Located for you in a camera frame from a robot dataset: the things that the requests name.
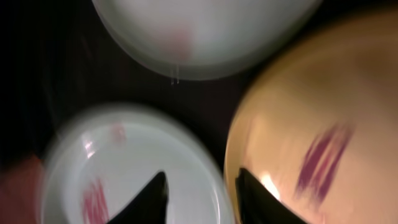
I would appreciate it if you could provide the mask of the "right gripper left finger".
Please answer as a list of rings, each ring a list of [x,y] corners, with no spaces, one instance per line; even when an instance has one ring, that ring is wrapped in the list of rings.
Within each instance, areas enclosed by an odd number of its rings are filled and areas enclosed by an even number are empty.
[[[159,171],[108,224],[166,224],[169,185]]]

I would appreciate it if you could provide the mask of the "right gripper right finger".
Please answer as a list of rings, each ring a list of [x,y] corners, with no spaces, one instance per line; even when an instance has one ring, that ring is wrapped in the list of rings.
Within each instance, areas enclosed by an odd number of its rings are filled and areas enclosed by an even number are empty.
[[[279,202],[247,169],[240,168],[235,179],[242,224],[305,224]]]

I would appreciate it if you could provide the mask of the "light blue plate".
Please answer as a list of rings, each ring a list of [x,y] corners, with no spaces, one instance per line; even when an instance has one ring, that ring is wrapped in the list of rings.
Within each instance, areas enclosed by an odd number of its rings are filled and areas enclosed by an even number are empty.
[[[143,106],[102,106],[71,120],[45,158],[40,223],[106,223],[155,177],[166,223],[234,223],[221,172],[177,120]]]
[[[212,80],[272,55],[321,0],[94,0],[115,42],[161,75]]]

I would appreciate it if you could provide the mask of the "yellow plate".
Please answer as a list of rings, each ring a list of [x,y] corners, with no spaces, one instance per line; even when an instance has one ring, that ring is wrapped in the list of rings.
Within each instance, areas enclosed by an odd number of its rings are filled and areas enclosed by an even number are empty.
[[[254,81],[229,129],[224,179],[247,169],[305,223],[397,222],[397,8],[301,40]]]

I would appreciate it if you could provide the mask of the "round black serving tray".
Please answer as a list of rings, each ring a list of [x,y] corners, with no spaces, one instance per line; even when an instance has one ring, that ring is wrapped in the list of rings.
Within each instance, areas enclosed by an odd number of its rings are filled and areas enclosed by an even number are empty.
[[[164,110],[193,129],[222,164],[231,119],[263,67],[173,82],[130,59],[88,1],[2,1],[1,172],[42,156],[64,122],[107,103]]]

